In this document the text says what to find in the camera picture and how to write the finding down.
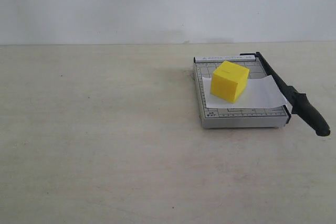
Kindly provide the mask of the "yellow foam cube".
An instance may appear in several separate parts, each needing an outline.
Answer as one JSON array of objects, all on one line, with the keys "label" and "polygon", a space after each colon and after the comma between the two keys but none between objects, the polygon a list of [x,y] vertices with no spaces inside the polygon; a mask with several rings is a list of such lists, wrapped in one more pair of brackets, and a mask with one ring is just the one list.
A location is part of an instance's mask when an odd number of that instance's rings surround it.
[{"label": "yellow foam cube", "polygon": [[210,93],[235,103],[246,88],[248,76],[248,68],[224,61],[213,72]]}]

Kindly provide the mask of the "white paper sheet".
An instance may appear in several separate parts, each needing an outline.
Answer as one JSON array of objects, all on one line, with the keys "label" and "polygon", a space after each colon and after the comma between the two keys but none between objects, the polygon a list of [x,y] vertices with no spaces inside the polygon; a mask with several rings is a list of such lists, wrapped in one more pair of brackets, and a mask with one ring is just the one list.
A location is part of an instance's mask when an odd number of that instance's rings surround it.
[{"label": "white paper sheet", "polygon": [[211,78],[202,78],[205,103],[211,109],[273,109],[288,103],[272,76],[249,79],[236,102],[231,103],[211,94]]}]

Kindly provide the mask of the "black cutter blade arm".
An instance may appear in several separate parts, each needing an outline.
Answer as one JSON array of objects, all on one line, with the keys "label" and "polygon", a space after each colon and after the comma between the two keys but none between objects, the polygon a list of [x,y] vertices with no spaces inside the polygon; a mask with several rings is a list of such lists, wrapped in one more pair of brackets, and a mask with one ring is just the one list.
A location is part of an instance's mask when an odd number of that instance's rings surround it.
[{"label": "black cutter blade arm", "polygon": [[317,136],[329,136],[331,131],[328,123],[321,113],[309,102],[305,93],[300,93],[293,86],[287,85],[282,78],[274,71],[271,65],[266,61],[260,52],[242,53],[240,56],[255,56],[263,65],[267,75],[271,75],[278,86],[280,92],[285,96],[287,101],[292,105],[292,114],[296,114],[304,120]]}]

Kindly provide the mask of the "grey paper cutter base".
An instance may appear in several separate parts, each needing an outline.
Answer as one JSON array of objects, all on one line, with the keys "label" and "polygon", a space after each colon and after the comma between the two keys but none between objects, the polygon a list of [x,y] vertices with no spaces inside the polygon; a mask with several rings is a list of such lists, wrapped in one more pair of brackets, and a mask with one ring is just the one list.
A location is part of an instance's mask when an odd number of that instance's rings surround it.
[{"label": "grey paper cutter base", "polygon": [[203,78],[210,78],[219,65],[231,61],[250,70],[250,79],[261,79],[268,75],[258,56],[254,53],[239,56],[195,57],[194,80],[202,127],[205,129],[284,127],[291,115],[285,105],[277,108],[223,108],[206,104]]}]

